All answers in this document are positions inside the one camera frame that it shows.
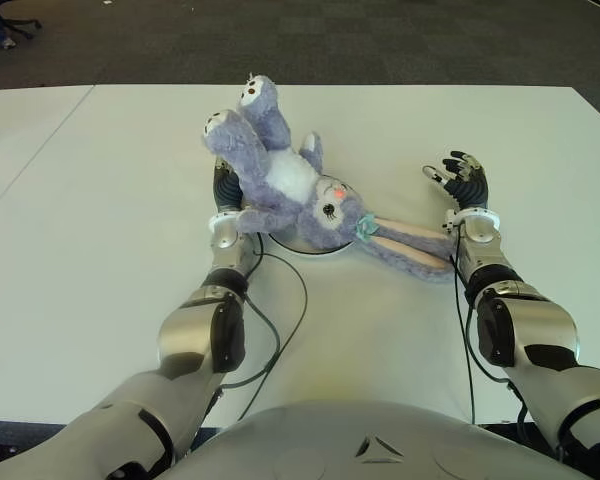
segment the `bunny head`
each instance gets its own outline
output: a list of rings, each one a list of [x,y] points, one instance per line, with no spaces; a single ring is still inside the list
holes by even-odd
[[[298,215],[297,232],[316,248],[337,248],[356,239],[358,221],[364,215],[362,199],[350,186],[322,175]]]

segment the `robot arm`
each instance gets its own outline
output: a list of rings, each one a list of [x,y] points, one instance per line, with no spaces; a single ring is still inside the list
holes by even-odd
[[[242,306],[255,260],[251,239],[236,231],[237,177],[222,163],[214,194],[213,265],[162,324],[159,368],[129,378],[55,437],[0,463],[0,480],[145,480],[187,453],[224,374],[244,358]]]
[[[504,369],[558,456],[600,478],[600,369],[578,364],[569,313],[525,283],[502,254],[482,166],[462,152],[452,156],[445,164],[455,178],[433,167],[423,171],[461,208],[446,226],[458,229],[457,268],[477,310],[480,353]]]

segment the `chair leg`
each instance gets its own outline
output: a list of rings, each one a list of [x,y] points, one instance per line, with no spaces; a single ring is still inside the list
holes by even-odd
[[[42,28],[42,24],[37,18],[31,18],[28,20],[14,20],[11,18],[4,18],[3,20],[11,25],[33,25],[38,30]]]
[[[34,35],[32,35],[31,33],[26,32],[26,31],[24,31],[24,30],[22,30],[20,28],[16,28],[13,25],[9,25],[8,23],[5,23],[5,27],[7,29],[11,30],[12,32],[19,33],[20,35],[22,35],[27,40],[31,40],[34,37]]]

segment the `stuffed bunny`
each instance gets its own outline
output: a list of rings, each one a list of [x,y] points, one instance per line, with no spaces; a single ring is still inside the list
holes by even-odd
[[[273,233],[295,225],[320,249],[350,242],[386,263],[432,282],[449,281],[452,240],[442,233],[376,217],[346,183],[322,174],[322,143],[310,133],[299,152],[278,109],[275,84],[252,77],[238,112],[215,113],[204,143],[237,173],[248,207],[238,216],[244,233]]]

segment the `white table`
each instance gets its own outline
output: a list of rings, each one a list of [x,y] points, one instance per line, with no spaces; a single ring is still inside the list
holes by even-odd
[[[162,320],[205,277],[212,158],[201,128],[240,87],[98,86],[0,201],[0,419],[68,422],[155,366]],[[316,129],[326,171],[383,215],[435,228],[451,206],[421,176],[451,149],[485,165],[490,206],[519,273],[567,308],[581,362],[600,367],[600,115],[569,88],[280,88],[297,142]],[[570,190],[571,185],[577,188]],[[364,253],[305,259],[305,323],[252,411],[315,398],[382,399],[468,418],[453,287]],[[293,275],[265,260],[254,300],[286,334]],[[273,342],[248,312],[244,378]],[[477,418],[519,405],[474,370]],[[228,392],[227,425],[255,385]]]
[[[0,91],[0,196],[91,88]]]

